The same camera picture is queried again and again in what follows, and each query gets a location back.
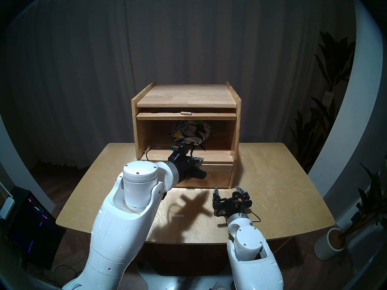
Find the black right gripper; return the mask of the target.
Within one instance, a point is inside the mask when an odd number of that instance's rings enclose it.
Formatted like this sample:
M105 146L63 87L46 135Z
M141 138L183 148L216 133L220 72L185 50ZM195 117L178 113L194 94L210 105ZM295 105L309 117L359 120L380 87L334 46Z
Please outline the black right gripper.
M221 198L218 187L215 187L212 198L212 207L216 217L231 217L246 215L246 209L252 206L249 194L239 186L235 186L238 192L233 192L230 198Z

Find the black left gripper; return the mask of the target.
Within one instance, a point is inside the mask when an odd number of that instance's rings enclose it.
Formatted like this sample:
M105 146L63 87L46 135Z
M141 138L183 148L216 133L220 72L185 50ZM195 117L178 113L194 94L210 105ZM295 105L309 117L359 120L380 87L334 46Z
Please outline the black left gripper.
M183 182L191 178L205 179L207 172L200 168L194 168L194 165L202 165L204 158L184 155L177 151L173 152L173 164L178 171L178 181Z

